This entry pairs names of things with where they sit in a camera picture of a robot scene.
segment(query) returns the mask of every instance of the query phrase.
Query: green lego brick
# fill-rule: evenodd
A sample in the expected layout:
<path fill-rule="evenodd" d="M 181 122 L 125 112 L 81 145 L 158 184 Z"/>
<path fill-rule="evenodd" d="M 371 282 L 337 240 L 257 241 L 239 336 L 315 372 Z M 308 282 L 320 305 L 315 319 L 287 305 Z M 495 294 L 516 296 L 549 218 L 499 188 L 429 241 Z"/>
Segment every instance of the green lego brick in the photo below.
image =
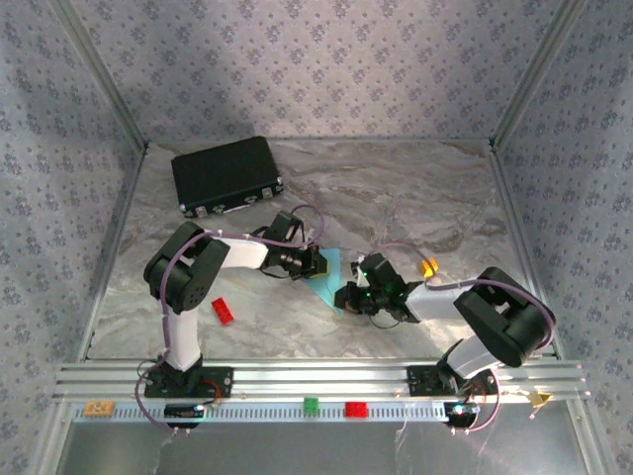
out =
<path fill-rule="evenodd" d="M 308 416 L 318 415 L 318 398 L 304 398 L 304 413 Z"/>

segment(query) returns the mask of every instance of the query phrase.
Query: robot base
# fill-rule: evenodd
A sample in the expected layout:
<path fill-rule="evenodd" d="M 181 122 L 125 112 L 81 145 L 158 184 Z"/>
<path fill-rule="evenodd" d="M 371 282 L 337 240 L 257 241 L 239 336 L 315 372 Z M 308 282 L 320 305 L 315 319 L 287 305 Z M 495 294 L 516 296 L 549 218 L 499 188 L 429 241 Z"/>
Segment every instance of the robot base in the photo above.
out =
<path fill-rule="evenodd" d="M 230 397 L 233 369 L 203 367 L 202 356 L 187 371 L 174 369 L 167 363 L 149 372 L 144 395 L 148 399 L 214 399 Z"/>

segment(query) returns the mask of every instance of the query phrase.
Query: patterned wallpaper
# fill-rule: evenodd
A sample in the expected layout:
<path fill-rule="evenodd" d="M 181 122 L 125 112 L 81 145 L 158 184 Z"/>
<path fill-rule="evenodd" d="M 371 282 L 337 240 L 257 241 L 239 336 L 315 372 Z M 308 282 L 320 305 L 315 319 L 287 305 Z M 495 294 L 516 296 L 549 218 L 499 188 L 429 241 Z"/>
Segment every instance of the patterned wallpaper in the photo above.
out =
<path fill-rule="evenodd" d="M 566 350 L 633 473 L 630 0 L 589 0 L 503 155 Z"/>
<path fill-rule="evenodd" d="M 74 0 L 143 134 L 487 138 L 559 0 Z"/>
<path fill-rule="evenodd" d="M 136 160 L 44 0 L 0 25 L 0 473 L 23 473 L 56 363 L 76 356 Z"/>

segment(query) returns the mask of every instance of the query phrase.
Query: teal paper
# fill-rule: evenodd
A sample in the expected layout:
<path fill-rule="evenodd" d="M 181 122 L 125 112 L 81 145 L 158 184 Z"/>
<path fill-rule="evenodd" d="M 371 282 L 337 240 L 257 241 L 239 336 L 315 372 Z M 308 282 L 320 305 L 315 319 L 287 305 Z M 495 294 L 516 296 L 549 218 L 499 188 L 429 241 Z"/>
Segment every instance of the teal paper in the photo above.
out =
<path fill-rule="evenodd" d="M 334 307 L 334 294 L 343 286 L 343 276 L 340 272 L 340 249 L 320 249 L 319 252 L 327 259 L 329 272 L 327 275 L 314 279 L 304 279 L 304 282 L 342 317 L 343 311 Z"/>

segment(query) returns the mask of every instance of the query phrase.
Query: red lego brick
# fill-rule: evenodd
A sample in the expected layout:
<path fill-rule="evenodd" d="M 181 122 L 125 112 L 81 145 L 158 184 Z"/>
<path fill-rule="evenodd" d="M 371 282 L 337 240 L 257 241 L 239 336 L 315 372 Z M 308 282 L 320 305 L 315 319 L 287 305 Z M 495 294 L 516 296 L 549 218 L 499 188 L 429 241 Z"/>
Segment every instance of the red lego brick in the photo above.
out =
<path fill-rule="evenodd" d="M 350 419 L 369 418 L 367 403 L 345 403 L 345 417 Z"/>
<path fill-rule="evenodd" d="M 216 315 L 218 316 L 218 320 L 222 325 L 228 325 L 233 321 L 233 314 L 228 309 L 228 305 L 225 302 L 225 299 L 219 298 L 218 300 L 214 300 L 211 305 L 216 311 Z"/>

